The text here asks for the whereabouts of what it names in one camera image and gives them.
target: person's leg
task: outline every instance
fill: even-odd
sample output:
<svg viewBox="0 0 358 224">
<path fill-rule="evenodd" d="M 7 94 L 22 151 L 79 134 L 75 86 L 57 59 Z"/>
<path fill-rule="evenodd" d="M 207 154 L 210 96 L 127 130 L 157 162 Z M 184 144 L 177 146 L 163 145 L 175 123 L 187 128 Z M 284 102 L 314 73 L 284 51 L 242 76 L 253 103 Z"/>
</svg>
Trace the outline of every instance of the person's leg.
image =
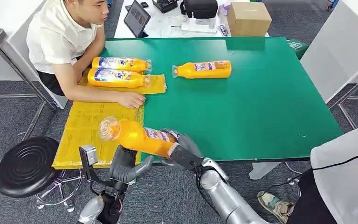
<svg viewBox="0 0 358 224">
<path fill-rule="evenodd" d="M 42 83 L 54 94 L 65 96 L 54 74 L 37 71 Z"/>
<path fill-rule="evenodd" d="M 296 202 L 287 224 L 336 224 L 317 190 L 313 170 L 306 171 L 300 179 L 301 197 Z"/>
</svg>

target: tablet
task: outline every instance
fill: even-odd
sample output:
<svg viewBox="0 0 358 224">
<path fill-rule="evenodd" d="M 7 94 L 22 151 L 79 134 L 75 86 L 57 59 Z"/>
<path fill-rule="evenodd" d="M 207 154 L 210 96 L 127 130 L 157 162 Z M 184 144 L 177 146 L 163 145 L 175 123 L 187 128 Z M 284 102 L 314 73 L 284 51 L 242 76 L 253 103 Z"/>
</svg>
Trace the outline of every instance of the tablet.
<svg viewBox="0 0 358 224">
<path fill-rule="evenodd" d="M 143 30 L 150 18 L 151 16 L 147 13 L 147 11 L 144 10 L 141 4 L 135 0 L 124 18 L 124 23 L 128 26 L 135 37 L 143 37 Z"/>
</svg>

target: black stool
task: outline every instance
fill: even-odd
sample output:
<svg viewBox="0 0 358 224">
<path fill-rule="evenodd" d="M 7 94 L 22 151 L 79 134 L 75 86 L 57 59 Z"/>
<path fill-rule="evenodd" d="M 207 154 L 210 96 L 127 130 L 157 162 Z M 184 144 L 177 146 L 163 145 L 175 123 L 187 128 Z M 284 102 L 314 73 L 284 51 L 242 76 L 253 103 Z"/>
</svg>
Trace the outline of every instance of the black stool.
<svg viewBox="0 0 358 224">
<path fill-rule="evenodd" d="M 0 193 L 14 198 L 35 195 L 39 209 L 45 205 L 63 203 L 67 211 L 72 212 L 75 206 L 69 202 L 69 199 L 80 186 L 82 171 L 79 170 L 78 176 L 64 178 L 65 170 L 55 170 L 51 167 L 58 145 L 59 143 L 52 138 L 34 137 L 9 149 L 0 160 Z M 76 180 L 78 182 L 75 189 L 65 197 L 63 184 Z M 57 186 L 62 200 L 56 203 L 44 201 L 43 198 Z"/>
</svg>

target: man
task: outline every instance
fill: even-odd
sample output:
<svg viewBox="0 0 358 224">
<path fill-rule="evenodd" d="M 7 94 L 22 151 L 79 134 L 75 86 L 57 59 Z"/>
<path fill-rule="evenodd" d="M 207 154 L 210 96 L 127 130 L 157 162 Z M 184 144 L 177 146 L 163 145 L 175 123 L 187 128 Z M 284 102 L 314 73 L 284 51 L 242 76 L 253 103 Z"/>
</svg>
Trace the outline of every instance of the man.
<svg viewBox="0 0 358 224">
<path fill-rule="evenodd" d="M 283 224 L 358 224 L 358 129 L 313 148 L 310 158 L 314 170 L 302 175 L 296 204 L 263 191 L 260 204 Z"/>
<path fill-rule="evenodd" d="M 108 12 L 106 0 L 47 0 L 28 28 L 29 58 L 43 84 L 57 95 L 138 108 L 145 100 L 138 93 L 78 84 L 83 71 L 105 46 L 103 23 Z"/>
</svg>

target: bottle cap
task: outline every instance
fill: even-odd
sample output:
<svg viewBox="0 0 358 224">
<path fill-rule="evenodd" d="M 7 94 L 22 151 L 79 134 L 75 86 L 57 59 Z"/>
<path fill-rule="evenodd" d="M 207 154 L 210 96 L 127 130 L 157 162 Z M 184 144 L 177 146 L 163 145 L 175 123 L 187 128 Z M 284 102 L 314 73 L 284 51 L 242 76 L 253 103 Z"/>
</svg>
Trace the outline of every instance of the bottle cap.
<svg viewBox="0 0 358 224">
<path fill-rule="evenodd" d="M 150 75 L 145 75 L 145 86 L 151 85 L 151 77 Z"/>
<path fill-rule="evenodd" d="M 172 77 L 178 77 L 178 67 L 175 65 L 172 66 Z"/>
<path fill-rule="evenodd" d="M 151 72 L 151 70 L 153 69 L 153 66 L 151 65 L 151 60 L 150 59 L 146 60 L 145 65 L 146 65 L 146 71 Z"/>
<path fill-rule="evenodd" d="M 102 141 L 115 140 L 120 134 L 120 124 L 114 116 L 102 120 L 99 125 L 99 137 Z"/>
</svg>

